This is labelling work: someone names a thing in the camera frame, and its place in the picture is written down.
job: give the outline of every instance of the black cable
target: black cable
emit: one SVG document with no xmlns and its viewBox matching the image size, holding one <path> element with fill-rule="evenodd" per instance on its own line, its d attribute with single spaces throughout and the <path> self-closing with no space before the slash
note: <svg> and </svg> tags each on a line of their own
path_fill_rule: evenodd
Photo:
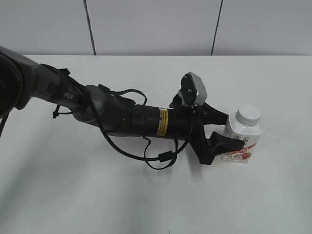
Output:
<svg viewBox="0 0 312 234">
<path fill-rule="evenodd" d="M 166 169 L 166 168 L 171 167 L 172 165 L 174 165 L 174 163 L 176 162 L 177 154 L 174 154 L 173 159 L 172 159 L 166 166 L 161 167 L 161 168 L 153 167 L 153 166 L 149 163 L 148 158 L 146 157 L 146 150 L 147 150 L 147 148 L 151 145 L 151 140 L 148 139 L 148 138 L 145 137 L 145 136 L 143 136 L 143 139 L 145 139 L 145 140 L 148 141 L 147 146 L 145 147 L 145 150 L 144 150 L 144 159 L 145 159 L 146 164 L 147 164 L 150 168 L 153 168 L 154 170 L 160 171 L 160 170 L 164 170 L 164 169 Z M 175 151 L 177 152 L 177 151 L 178 151 L 178 141 L 177 141 L 176 138 L 174 139 L 174 142 L 175 142 Z"/>
<path fill-rule="evenodd" d="M 111 91 L 108 89 L 106 92 L 109 94 L 112 94 L 112 95 L 116 95 L 116 96 L 121 96 L 121 95 L 124 95 L 127 93 L 137 93 L 137 94 L 142 95 L 145 98 L 143 106 L 145 106 L 145 104 L 147 103 L 147 97 L 145 96 L 145 94 L 143 92 L 141 92 L 140 90 L 137 90 L 137 89 L 126 89 L 123 91 Z"/>
<path fill-rule="evenodd" d="M 5 115 L 5 116 L 2 118 L 2 120 L 1 120 L 1 123 L 0 123 L 0 137 L 1 137 L 1 134 L 2 134 L 2 132 L 3 132 L 5 123 L 6 123 L 6 121 L 8 120 L 8 117 L 9 117 L 9 114 Z"/>
<path fill-rule="evenodd" d="M 104 127 L 103 127 L 103 125 L 102 125 L 102 122 L 101 122 L 101 120 L 100 120 L 100 117 L 98 116 L 98 112 L 97 112 L 97 110 L 96 110 L 96 108 L 95 108 L 95 106 L 94 106 L 94 104 L 93 104 L 93 102 L 92 102 L 91 93 L 89 92 L 89 90 L 87 90 L 86 87 L 84 87 L 83 85 L 79 84 L 79 83 L 78 83 L 76 80 L 74 80 L 73 78 L 71 78 L 71 77 L 68 77 L 68 78 L 69 78 L 70 81 L 82 92 L 82 94 L 83 94 L 83 95 L 85 96 L 85 98 L 87 99 L 87 102 L 89 103 L 89 106 L 90 106 L 90 108 L 91 108 L 91 111 L 92 111 L 92 113 L 93 113 L 93 115 L 94 115 L 94 118 L 95 118 L 95 120 L 96 120 L 96 122 L 97 122 L 97 125 L 98 125 L 100 131 L 102 132 L 104 138 L 108 141 L 108 143 L 109 143 L 117 152 L 119 152 L 119 153 L 121 153 L 122 155 L 125 155 L 125 156 L 127 156 L 127 157 L 130 157 L 130 158 L 132 158 L 132 159 L 136 159 L 136 160 L 140 160 L 140 161 L 145 161 L 145 162 L 148 162 L 148 161 L 158 161 L 158 160 L 159 160 L 159 157 L 147 158 L 146 155 L 145 155 L 144 157 L 132 155 L 132 154 L 130 154 L 130 153 L 128 153 L 128 152 L 123 151 L 123 150 L 122 150 L 121 148 L 119 148 L 118 146 L 116 146 L 115 143 L 114 143 L 114 142 L 111 140 L 111 138 L 108 136 L 107 131 L 104 129 Z M 139 94 L 142 93 L 142 92 L 139 91 L 139 90 L 133 90 L 133 89 L 129 89 L 129 90 L 131 90 L 131 92 L 136 92 L 136 93 L 139 93 Z M 115 93 L 116 95 L 117 95 L 117 94 L 120 95 L 121 93 L 125 94 L 125 93 L 127 93 L 127 92 L 130 92 L 129 90 L 124 90 L 124 91 L 120 91 L 120 92 L 114 92 L 114 91 L 110 91 L 110 92 L 111 92 L 111 93 Z M 145 96 L 143 93 L 142 93 L 142 95 L 145 97 L 145 101 L 144 101 L 144 103 L 143 103 L 143 105 L 145 105 L 145 104 L 146 104 L 146 101 L 147 101 L 147 98 L 146 98 L 146 96 Z M 176 147 L 176 150 L 175 150 L 175 152 L 173 153 L 173 160 L 172 160 L 171 162 L 173 162 L 173 163 L 175 162 L 176 159 L 174 160 L 174 158 L 175 158 L 175 157 L 177 156 L 177 154 L 180 153 L 180 152 L 186 147 L 186 145 L 189 143 L 190 138 L 191 138 L 191 135 L 192 135 L 192 131 L 193 131 L 193 118 L 191 118 L 191 127 L 190 127 L 189 134 L 188 134 L 188 136 L 187 136 L 187 139 L 185 140 L 185 142 L 183 143 L 183 145 L 182 145 L 179 149 Z M 147 138 L 146 140 L 149 141 L 149 144 L 147 145 L 147 147 L 148 147 L 148 146 L 151 144 L 151 143 L 150 143 L 151 140 L 149 140 L 148 138 Z"/>
<path fill-rule="evenodd" d="M 185 142 L 183 143 L 183 145 L 178 149 L 178 141 L 176 139 L 176 137 L 174 138 L 174 141 L 175 141 L 175 152 L 173 152 L 173 159 L 170 161 L 170 163 L 167 165 L 167 166 L 164 166 L 162 168 L 156 168 L 156 167 L 153 167 L 148 161 L 149 158 L 146 157 L 146 150 L 147 148 L 150 146 L 151 144 L 151 140 L 148 139 L 147 137 L 143 136 L 143 139 L 147 140 L 148 143 L 147 143 L 147 146 L 145 147 L 145 150 L 144 150 L 144 159 L 145 159 L 145 162 L 146 164 L 155 169 L 155 170 L 163 170 L 163 169 L 166 169 L 172 165 L 174 165 L 174 163 L 176 162 L 176 158 L 177 158 L 177 155 L 182 151 L 184 150 L 184 148 L 187 146 L 187 144 L 190 142 L 190 139 L 191 139 L 191 136 L 192 136 L 192 132 L 193 132 L 193 118 L 191 118 L 191 127 L 190 127 L 190 131 L 189 131 L 189 134 L 187 135 L 186 137 L 186 140 Z"/>
<path fill-rule="evenodd" d="M 100 129 L 100 131 L 102 132 L 104 138 L 108 141 L 108 143 L 119 153 L 121 153 L 122 155 L 125 155 L 127 157 L 130 157 L 130 158 L 133 158 L 133 159 L 136 159 L 136 160 L 140 160 L 140 161 L 145 161 L 145 159 L 143 157 L 139 157 L 139 156 L 136 156 L 136 155 L 132 155 L 128 152 L 125 152 L 123 151 L 121 148 L 119 148 L 118 146 L 115 145 L 115 143 L 110 139 L 110 137 L 108 136 L 106 130 L 104 129 L 103 125 L 102 125 L 102 122 L 98 116 L 98 112 L 96 111 L 96 108 L 92 102 L 92 99 L 91 99 L 91 94 L 90 92 L 81 84 L 79 84 L 76 80 L 72 79 L 70 77 L 70 80 L 72 81 L 72 83 L 83 93 L 83 95 L 85 96 L 85 98 L 87 98 L 88 102 L 89 102 L 89 106 L 93 112 L 93 115 L 94 115 L 94 118 L 96 119 L 97 121 L 97 124 L 98 124 L 98 127 Z M 158 157 L 152 157 L 152 158 L 149 158 L 147 159 L 148 161 L 158 161 L 159 158 Z"/>
</svg>

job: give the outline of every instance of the bottle label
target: bottle label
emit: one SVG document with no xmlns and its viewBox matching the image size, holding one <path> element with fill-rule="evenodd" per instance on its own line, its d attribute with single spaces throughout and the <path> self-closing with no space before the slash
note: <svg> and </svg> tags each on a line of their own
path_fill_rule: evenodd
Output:
<svg viewBox="0 0 312 234">
<path fill-rule="evenodd" d="M 247 163 L 248 159 L 252 156 L 256 144 L 260 136 L 241 135 L 235 133 L 229 124 L 224 128 L 224 135 L 229 138 L 239 139 L 245 142 L 244 147 L 240 151 L 232 151 L 221 155 L 223 162 L 240 162 Z"/>
</svg>

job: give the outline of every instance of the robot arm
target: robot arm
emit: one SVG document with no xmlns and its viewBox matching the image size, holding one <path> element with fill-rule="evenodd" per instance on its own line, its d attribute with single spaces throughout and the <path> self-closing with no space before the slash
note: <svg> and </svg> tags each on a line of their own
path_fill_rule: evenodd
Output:
<svg viewBox="0 0 312 234">
<path fill-rule="evenodd" d="M 205 124 L 225 125 L 228 115 L 207 103 L 206 89 L 200 77 L 192 72 L 183 76 L 181 88 L 170 109 L 142 105 L 121 95 L 138 90 L 114 92 L 99 85 L 80 85 L 67 69 L 38 64 L 22 55 L 0 47 L 0 118 L 15 107 L 23 109 L 31 97 L 43 99 L 71 110 L 78 121 L 99 127 L 108 142 L 120 153 L 148 161 L 175 160 L 190 143 L 200 163 L 211 164 L 216 155 L 240 150 L 244 142 L 213 132 L 206 139 Z M 184 140 L 175 152 L 165 152 L 155 158 L 138 157 L 118 148 L 110 136 L 158 137 Z"/>
</svg>

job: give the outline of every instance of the white bottle cap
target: white bottle cap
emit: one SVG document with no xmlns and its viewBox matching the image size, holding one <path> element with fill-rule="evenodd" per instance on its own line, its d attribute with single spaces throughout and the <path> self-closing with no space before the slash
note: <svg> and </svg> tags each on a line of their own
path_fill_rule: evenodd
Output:
<svg viewBox="0 0 312 234">
<path fill-rule="evenodd" d="M 260 111 L 252 105 L 243 105 L 236 113 L 237 121 L 247 126 L 255 126 L 259 122 L 260 117 Z"/>
</svg>

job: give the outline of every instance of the white bottle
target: white bottle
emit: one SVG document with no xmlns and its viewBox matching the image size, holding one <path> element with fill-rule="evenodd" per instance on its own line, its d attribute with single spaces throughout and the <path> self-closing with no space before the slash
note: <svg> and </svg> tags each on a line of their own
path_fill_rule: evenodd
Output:
<svg viewBox="0 0 312 234">
<path fill-rule="evenodd" d="M 252 105 L 243 105 L 236 113 L 229 114 L 224 128 L 224 135 L 243 140 L 245 145 L 240 151 L 222 154 L 221 160 L 223 162 L 248 162 L 262 134 L 259 123 L 260 116 L 260 111 Z"/>
</svg>

